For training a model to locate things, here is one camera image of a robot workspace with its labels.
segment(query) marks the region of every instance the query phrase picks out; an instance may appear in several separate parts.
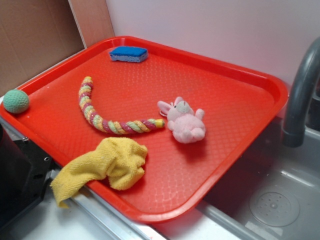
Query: stuffed bunny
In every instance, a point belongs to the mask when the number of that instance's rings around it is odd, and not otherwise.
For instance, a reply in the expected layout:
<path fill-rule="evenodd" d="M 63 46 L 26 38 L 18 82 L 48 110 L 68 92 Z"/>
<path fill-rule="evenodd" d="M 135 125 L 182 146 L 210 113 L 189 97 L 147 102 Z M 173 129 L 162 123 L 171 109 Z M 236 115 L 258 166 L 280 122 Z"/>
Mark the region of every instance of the stuffed bunny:
<path fill-rule="evenodd" d="M 178 96 L 174 104 L 159 101 L 160 114 L 168 119 L 168 128 L 172 131 L 174 138 L 182 144 L 194 143 L 204 139 L 206 127 L 202 122 L 205 111 L 192 110 L 189 104 Z"/>

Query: colorful braided rope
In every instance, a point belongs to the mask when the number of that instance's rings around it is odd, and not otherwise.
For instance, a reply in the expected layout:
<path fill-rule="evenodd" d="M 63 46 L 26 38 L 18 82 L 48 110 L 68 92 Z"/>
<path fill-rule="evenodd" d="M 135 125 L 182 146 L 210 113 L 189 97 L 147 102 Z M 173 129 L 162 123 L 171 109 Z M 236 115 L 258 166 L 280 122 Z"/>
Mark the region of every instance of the colorful braided rope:
<path fill-rule="evenodd" d="M 135 120 L 128 122 L 107 121 L 103 119 L 95 110 L 90 99 L 93 87 L 92 78 L 86 76 L 82 81 L 79 90 L 79 106 L 85 119 L 96 129 L 108 134 L 126 135 L 147 133 L 151 130 L 164 127 L 165 122 L 163 119 Z"/>

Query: yellow towel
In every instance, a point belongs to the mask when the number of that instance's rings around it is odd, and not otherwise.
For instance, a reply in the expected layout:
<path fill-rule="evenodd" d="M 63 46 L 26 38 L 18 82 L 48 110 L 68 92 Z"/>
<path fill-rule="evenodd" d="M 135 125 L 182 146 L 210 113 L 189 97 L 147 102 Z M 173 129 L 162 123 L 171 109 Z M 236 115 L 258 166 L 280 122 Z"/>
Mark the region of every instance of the yellow towel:
<path fill-rule="evenodd" d="M 108 176 L 110 186 L 116 190 L 131 188 L 145 173 L 148 149 L 127 137 L 108 137 L 94 151 L 69 162 L 51 187 L 56 203 L 68 208 L 63 202 L 91 180 L 102 180 Z"/>

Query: gray faucet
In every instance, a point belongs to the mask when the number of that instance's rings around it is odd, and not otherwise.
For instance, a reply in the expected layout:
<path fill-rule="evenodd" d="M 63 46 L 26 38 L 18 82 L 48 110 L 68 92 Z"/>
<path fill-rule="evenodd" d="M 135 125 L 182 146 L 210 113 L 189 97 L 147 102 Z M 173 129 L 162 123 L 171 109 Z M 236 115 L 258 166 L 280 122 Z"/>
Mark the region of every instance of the gray faucet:
<path fill-rule="evenodd" d="M 320 37 L 306 51 L 291 88 L 281 129 L 281 141 L 287 147 L 303 144 L 306 119 L 308 127 L 320 130 L 320 88 L 315 91 L 319 78 Z"/>

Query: stainless steel sink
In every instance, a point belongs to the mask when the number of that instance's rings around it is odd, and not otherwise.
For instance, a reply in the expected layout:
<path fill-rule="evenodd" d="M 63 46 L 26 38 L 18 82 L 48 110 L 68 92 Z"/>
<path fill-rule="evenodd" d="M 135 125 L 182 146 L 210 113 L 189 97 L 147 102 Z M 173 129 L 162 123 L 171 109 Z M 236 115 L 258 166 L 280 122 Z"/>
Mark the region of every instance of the stainless steel sink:
<path fill-rule="evenodd" d="M 263 239 L 320 239 L 320 133 L 297 148 L 280 134 L 275 119 L 204 200 Z"/>

